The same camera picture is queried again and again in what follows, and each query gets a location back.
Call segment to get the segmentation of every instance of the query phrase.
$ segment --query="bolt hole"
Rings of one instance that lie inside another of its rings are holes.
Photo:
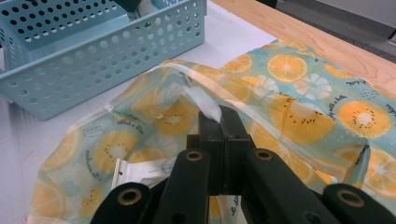
[[[308,223],[311,223],[311,224],[320,224],[321,223],[320,217],[317,214],[313,213],[313,212],[306,212],[304,214],[304,219]]]
[[[258,159],[260,159],[262,161],[269,161],[273,157],[270,153],[265,152],[265,151],[260,151],[260,150],[256,151],[255,155]]]
[[[118,197],[118,202],[121,205],[132,205],[139,202],[142,198],[142,192],[139,189],[125,189]]]
[[[186,158],[189,161],[198,161],[203,157],[202,153],[197,152],[197,151],[192,151],[187,153]]]
[[[364,200],[361,196],[347,189],[337,191],[337,197],[343,202],[353,207],[363,207]]]

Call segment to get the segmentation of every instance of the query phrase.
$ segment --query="lemon slice print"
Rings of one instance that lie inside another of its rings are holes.
[[[182,105],[173,105],[157,119],[155,127],[165,134],[185,133],[192,125],[192,114]]]
[[[278,95],[270,104],[270,116],[274,126],[295,143],[310,144],[327,135],[335,122],[302,105],[286,95]]]
[[[40,172],[50,172],[67,164],[78,151],[81,140],[81,130],[77,129],[64,137],[61,144],[41,165]]]
[[[340,78],[357,78],[355,75],[350,74],[344,70],[335,68],[328,63],[324,63],[323,66],[326,68],[326,70],[332,74],[335,77],[340,77]]]
[[[371,146],[370,161],[363,186],[375,193],[396,198],[396,158],[379,147]]]
[[[224,65],[224,69],[233,73],[244,73],[253,66],[253,58],[244,54]]]
[[[88,217],[96,211],[103,200],[102,193],[102,187],[99,186],[91,189],[88,197],[82,198],[80,211],[82,217]]]
[[[39,177],[35,183],[32,214],[35,217],[63,218],[66,211],[62,189],[47,178]]]
[[[254,121],[251,122],[248,132],[252,136],[256,147],[274,151],[306,185],[314,181],[313,169],[279,144],[261,125]]]
[[[114,172],[117,159],[124,159],[137,142],[126,130],[104,134],[93,152],[93,161],[104,172]]]
[[[247,103],[254,94],[254,86],[246,83],[237,77],[233,77],[224,71],[214,69],[204,65],[195,66],[199,73],[209,77],[218,83],[224,90],[232,94],[238,100]]]
[[[300,57],[289,54],[277,54],[268,61],[267,70],[279,81],[295,82],[307,75],[308,65]]]
[[[391,126],[387,111],[367,101],[353,101],[342,105],[338,118],[350,131],[368,138],[381,136]]]
[[[289,39],[278,39],[280,43],[286,45],[288,47],[298,49],[298,50],[306,50],[308,47],[298,40],[289,40]]]

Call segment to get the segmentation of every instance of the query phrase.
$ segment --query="black object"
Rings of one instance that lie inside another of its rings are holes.
[[[113,0],[127,12],[135,12],[142,0]]]
[[[117,187],[92,223],[205,224],[209,196],[220,194],[242,196],[249,224],[396,223],[360,189],[335,184],[323,195],[311,191],[273,151],[254,146],[236,111],[221,106],[221,112],[220,124],[199,113],[199,134],[188,136],[167,183],[152,190],[139,185],[141,199],[129,204],[116,203],[137,184]]]

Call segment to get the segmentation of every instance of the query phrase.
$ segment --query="basket hole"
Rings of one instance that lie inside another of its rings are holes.
[[[37,98],[30,98],[29,99],[29,103],[32,104],[32,105],[37,104],[37,102],[38,102]]]
[[[93,58],[93,60],[94,60],[96,63],[100,63],[100,62],[103,60],[103,58],[102,58],[101,56],[96,56],[95,58]]]
[[[123,63],[125,63],[127,60],[128,60],[128,57],[127,57],[127,56],[122,56],[122,57],[121,57],[121,61],[122,61]]]
[[[26,90],[20,90],[20,95],[21,95],[21,96],[27,95],[27,91],[26,91]]]
[[[129,38],[129,37],[131,36],[131,33],[129,33],[128,31],[124,31],[124,32],[122,33],[122,36],[123,36],[125,39],[127,39],[127,38]]]
[[[84,77],[84,76],[79,76],[79,77],[77,78],[77,80],[82,82],[82,81],[85,80],[85,77]]]
[[[170,14],[166,14],[165,15],[165,20],[166,21],[170,21],[171,20],[171,15]]]
[[[46,83],[49,84],[49,85],[52,85],[53,83],[55,83],[55,79],[53,79],[52,77],[48,77],[46,79]]]
[[[161,25],[161,18],[157,18],[154,23],[156,25]]]
[[[58,63],[50,63],[49,64],[49,68],[56,70],[59,68],[59,64]]]
[[[107,41],[102,40],[102,41],[99,43],[99,46],[100,46],[102,49],[106,49],[106,48],[108,47]]]
[[[95,77],[95,76],[96,76],[96,71],[95,71],[95,70],[92,70],[92,71],[90,72],[90,76],[91,76],[91,77]]]
[[[100,69],[102,72],[105,72],[105,71],[107,70],[107,66],[102,65],[102,66],[100,66],[99,69]]]
[[[88,47],[88,52],[91,53],[91,54],[96,53],[96,47],[95,46],[89,46]]]
[[[57,104],[59,104],[59,101],[58,100],[53,100],[53,101],[50,102],[50,104],[51,105],[57,105]]]
[[[113,36],[111,37],[111,41],[112,41],[113,43],[115,43],[115,44],[118,44],[118,43],[120,42],[120,38],[119,38],[118,36],[116,36],[116,35],[113,35]]]
[[[144,44],[145,43],[145,39],[143,37],[139,37],[139,38],[137,38],[137,43]]]
[[[16,81],[13,81],[13,80],[7,81],[7,84],[8,84],[9,87],[17,87],[18,86],[18,83]]]
[[[81,50],[76,52],[76,57],[83,59],[85,57],[85,53]]]
[[[23,74],[23,75],[21,75],[21,79],[22,79],[23,81],[30,81],[30,80],[32,80],[32,75],[30,75],[30,74]]]
[[[163,35],[163,28],[158,29],[157,34],[158,35]]]
[[[65,74],[65,73],[59,73],[59,74],[58,74],[58,77],[59,77],[60,79],[65,79],[65,78],[67,78],[67,74]]]
[[[73,61],[72,61],[72,58],[70,58],[69,56],[63,57],[63,58],[62,58],[62,61],[63,61],[65,64],[70,64],[70,63],[73,62]]]
[[[70,87],[70,88],[74,87],[74,82],[73,81],[68,81],[66,85],[67,85],[67,87]]]
[[[37,67],[37,69],[35,69],[35,73],[40,76],[43,76],[43,75],[46,75],[47,71],[46,71],[46,69],[44,69],[42,67]]]
[[[48,91],[44,92],[43,98],[46,98],[46,99],[50,98],[50,93]]]
[[[41,105],[41,106],[38,107],[38,110],[39,110],[39,111],[46,111],[46,110],[47,110],[47,107],[44,106],[44,105]]]

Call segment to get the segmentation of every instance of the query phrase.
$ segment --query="perforated basket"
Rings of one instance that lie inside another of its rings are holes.
[[[0,93],[49,119],[204,42],[205,0],[151,4],[134,21],[108,0],[0,4]]]

